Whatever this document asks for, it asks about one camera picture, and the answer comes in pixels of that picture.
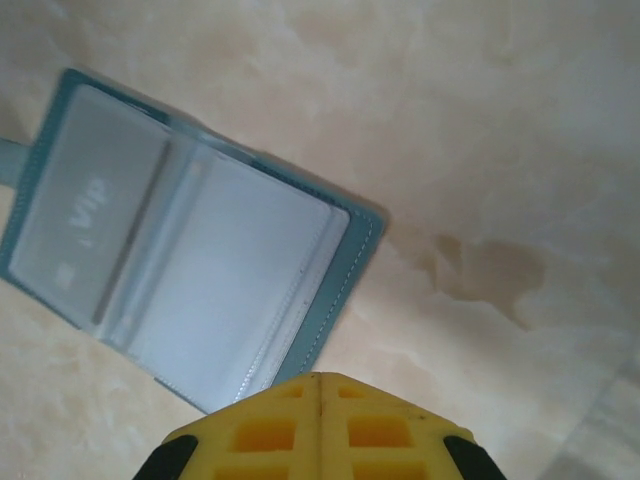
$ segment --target teal card holder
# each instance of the teal card holder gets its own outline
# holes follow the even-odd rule
[[[77,70],[23,166],[11,151],[0,275],[207,413],[312,368],[384,229],[348,194]]]

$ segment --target stain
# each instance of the stain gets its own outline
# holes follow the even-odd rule
[[[41,422],[32,421],[18,424],[16,433],[22,438],[22,444],[28,446],[27,457],[34,461],[43,458],[50,451],[50,435],[43,429]]]
[[[436,291],[487,302],[520,328],[531,328],[516,303],[544,283],[546,266],[535,249],[500,240],[465,243],[446,234],[429,238],[406,225],[391,228],[388,238],[406,261],[429,273]]]
[[[584,463],[581,458],[572,455],[561,454],[547,468],[540,480],[611,480],[601,472],[593,470]]]
[[[24,36],[25,40],[17,37],[16,41],[28,39],[30,44],[37,44],[39,48],[29,49],[29,55],[23,54],[28,46],[21,43],[9,49],[9,61],[18,68],[40,72],[43,66],[57,70],[61,64],[91,63],[91,42],[83,29],[82,17],[46,14],[41,7],[25,9],[21,16],[22,22],[33,28]]]
[[[20,121],[20,116],[11,101],[0,97],[0,137],[14,142],[28,144],[29,138]]]
[[[224,12],[223,18],[224,21],[192,32],[187,64],[193,70],[201,69],[203,62],[215,62],[218,68],[220,64],[228,67],[234,61],[256,55],[258,36],[239,12],[230,9]]]
[[[395,378],[395,388],[385,388],[384,391],[397,397],[398,405],[406,407],[407,403],[420,405],[433,411],[442,411],[440,407],[446,402],[442,392],[431,388],[438,385],[439,381],[434,375],[418,366],[409,355],[400,353],[385,355],[383,359],[370,358],[370,365],[375,371],[369,383],[375,388],[380,388],[388,382],[389,378]]]
[[[636,356],[629,360],[621,369],[620,375],[626,378],[630,383],[640,388],[640,356]]]
[[[62,399],[64,414],[70,418],[88,418],[87,401],[82,395],[67,394]]]
[[[11,381],[10,379],[0,376],[0,392],[2,392],[3,405],[16,405],[22,401],[20,396],[17,395],[15,380]]]
[[[596,28],[601,34],[615,39],[622,61],[626,64],[640,62],[640,30],[632,2],[607,2],[598,10],[598,14],[593,16]]]
[[[322,4],[292,16],[291,26],[298,37],[308,45],[329,48],[336,60],[344,66],[358,63],[366,38],[376,34],[371,28],[375,22],[371,2],[347,2],[339,7],[326,8]]]
[[[510,66],[511,0],[447,0],[427,12],[430,35],[455,53],[481,55],[496,66]]]
[[[598,273],[598,278],[632,316],[637,316],[640,311],[640,248],[613,236],[605,240],[604,247],[610,263]]]
[[[615,397],[613,392],[607,392],[607,396]],[[615,403],[614,398],[605,400],[605,405]],[[590,424],[590,432],[598,432],[601,437],[609,437],[609,441],[615,445],[624,445],[627,449],[640,456],[640,438],[638,438],[638,417],[636,408],[630,408],[627,415],[622,409],[601,406],[599,411],[591,412],[584,423]]]
[[[68,412],[65,412],[64,407],[56,403],[54,398],[47,400],[47,403],[42,406],[38,417],[42,425],[51,430],[62,430],[71,420]]]

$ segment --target white stitching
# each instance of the white stitching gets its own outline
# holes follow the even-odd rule
[[[303,262],[301,263],[301,265],[307,265],[307,263],[309,262],[311,255],[313,254],[313,252],[316,249],[316,246],[318,245],[318,242],[320,240],[321,235],[324,233],[325,228],[323,225],[317,225],[316,226],[316,231],[313,235],[313,238],[311,240],[310,245],[307,247],[305,253],[304,253],[304,259]],[[296,292],[296,289],[298,288],[298,286],[300,285],[300,283],[302,282],[303,279],[303,275],[298,273],[297,274],[297,278],[295,279],[295,281],[289,286],[289,289],[287,290],[284,298],[282,299],[282,301],[280,302],[280,306],[276,312],[276,315],[273,317],[273,319],[271,320],[271,324],[269,326],[269,329],[267,331],[267,335],[265,336],[266,338],[264,339],[262,345],[260,346],[260,350],[258,351],[258,354],[256,355],[256,357],[254,358],[253,362],[251,363],[251,367],[249,368],[249,371],[247,372],[247,374],[244,376],[244,380],[242,381],[242,384],[240,385],[240,389],[238,390],[238,393],[236,393],[236,396],[234,397],[234,402],[237,402],[242,395],[244,395],[247,386],[249,385],[249,383],[251,382],[251,380],[253,379],[253,375],[255,374],[256,370],[258,369],[259,364],[262,362],[266,351],[268,350],[268,344],[273,340],[273,337],[276,336],[277,331],[281,325],[280,322],[282,322],[282,318],[284,317],[285,313],[287,312],[287,309],[289,308],[289,306],[291,305],[291,301],[293,299],[293,295]]]
[[[356,258],[353,261],[353,265],[351,265],[351,268],[349,269],[349,272],[345,276],[344,282],[342,283],[342,287],[340,287],[340,291],[338,292],[338,295],[336,296],[335,300],[331,304],[331,308],[329,309],[329,312],[327,313],[327,316],[324,317],[324,321],[322,322],[322,325],[320,325],[320,329],[318,330],[318,334],[316,335],[316,338],[313,341],[313,344],[311,345],[311,348],[309,349],[309,352],[307,352],[307,356],[305,357],[304,362],[302,362],[302,365],[300,365],[300,370],[298,370],[298,373],[302,373],[304,371],[304,367],[309,362],[309,358],[311,358],[311,355],[313,354],[314,350],[316,349],[316,346],[318,345],[318,341],[320,340],[320,336],[322,335],[322,331],[324,330],[324,328],[327,325],[327,322],[329,321],[329,317],[331,317],[331,314],[335,310],[336,305],[338,304],[338,301],[340,300],[340,297],[344,293],[344,289],[347,286],[347,282],[349,281],[349,278],[353,274],[353,271],[355,270],[356,265],[358,264],[358,261],[360,261],[360,257],[362,256],[362,253],[364,252],[364,249],[367,246],[367,243],[371,239],[371,234],[373,233],[373,222],[371,220],[367,219],[366,217],[365,217],[365,219],[369,222],[369,231],[367,232],[367,236],[365,237],[364,241],[362,242],[362,246],[360,247],[360,251],[358,252],[358,255],[356,255]]]

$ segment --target beige marble floor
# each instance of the beige marble floor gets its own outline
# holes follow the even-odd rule
[[[372,199],[391,225],[317,368],[471,428],[511,480],[637,478],[638,2],[0,10],[0,136],[81,65]],[[0,283],[0,477],[130,478],[197,416]]]

